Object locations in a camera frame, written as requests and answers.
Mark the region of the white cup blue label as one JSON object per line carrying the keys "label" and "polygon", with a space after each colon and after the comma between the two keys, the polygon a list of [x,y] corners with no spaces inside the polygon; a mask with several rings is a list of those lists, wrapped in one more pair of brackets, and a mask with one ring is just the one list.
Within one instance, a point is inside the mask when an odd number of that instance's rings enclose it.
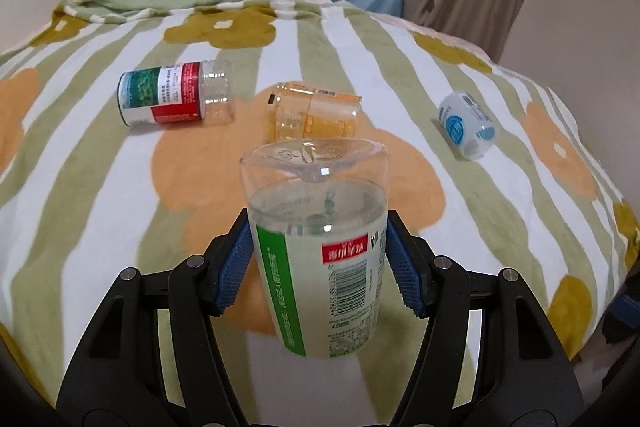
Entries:
{"label": "white cup blue label", "polygon": [[498,128],[468,92],[454,91],[438,109],[438,121],[449,142],[467,160],[477,160],[494,146]]}

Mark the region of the clear cup green white label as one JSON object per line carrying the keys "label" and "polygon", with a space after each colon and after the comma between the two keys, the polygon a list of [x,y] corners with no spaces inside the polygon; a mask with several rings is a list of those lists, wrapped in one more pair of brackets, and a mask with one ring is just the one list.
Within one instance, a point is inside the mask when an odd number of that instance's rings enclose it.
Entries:
{"label": "clear cup green white label", "polygon": [[284,347],[351,355],[378,319],[390,152],[366,139],[271,143],[241,159],[255,257]]}

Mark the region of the clear cup orange label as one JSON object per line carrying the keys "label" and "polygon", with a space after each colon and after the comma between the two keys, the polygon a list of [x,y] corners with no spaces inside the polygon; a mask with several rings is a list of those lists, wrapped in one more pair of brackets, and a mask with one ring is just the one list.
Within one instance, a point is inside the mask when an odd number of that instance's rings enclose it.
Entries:
{"label": "clear cup orange label", "polygon": [[358,95],[299,82],[278,83],[267,98],[265,141],[353,138],[360,109]]}

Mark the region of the white cushion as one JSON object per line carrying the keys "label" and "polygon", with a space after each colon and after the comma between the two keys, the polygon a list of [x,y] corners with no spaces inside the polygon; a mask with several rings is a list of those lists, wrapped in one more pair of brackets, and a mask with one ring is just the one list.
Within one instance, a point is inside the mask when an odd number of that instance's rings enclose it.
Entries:
{"label": "white cushion", "polygon": [[1,0],[1,52],[24,46],[51,21],[62,0]]}

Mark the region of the clear cup red green label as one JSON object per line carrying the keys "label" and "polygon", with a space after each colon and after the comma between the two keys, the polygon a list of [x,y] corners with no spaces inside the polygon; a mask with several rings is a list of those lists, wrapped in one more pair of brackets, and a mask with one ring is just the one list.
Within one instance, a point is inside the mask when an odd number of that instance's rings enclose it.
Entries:
{"label": "clear cup red green label", "polygon": [[230,124],[234,119],[231,65],[211,60],[124,72],[116,89],[122,122]]}

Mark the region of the striped floral fleece blanket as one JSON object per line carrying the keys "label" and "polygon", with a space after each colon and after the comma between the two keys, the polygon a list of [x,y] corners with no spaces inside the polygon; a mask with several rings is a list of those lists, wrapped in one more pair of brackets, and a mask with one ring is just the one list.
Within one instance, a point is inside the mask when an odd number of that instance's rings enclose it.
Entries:
{"label": "striped floral fleece blanket", "polygon": [[[216,59],[230,124],[122,122],[124,72]],[[1,59],[1,337],[35,392],[2,388],[3,425],[60,423],[65,369],[120,271],[169,270],[230,228],[285,81],[360,96],[356,133],[390,151],[408,229],[471,271],[517,269],[582,352],[638,265],[639,221],[549,87],[345,1],[67,0]],[[477,160],[439,124],[454,91],[498,128]]]}

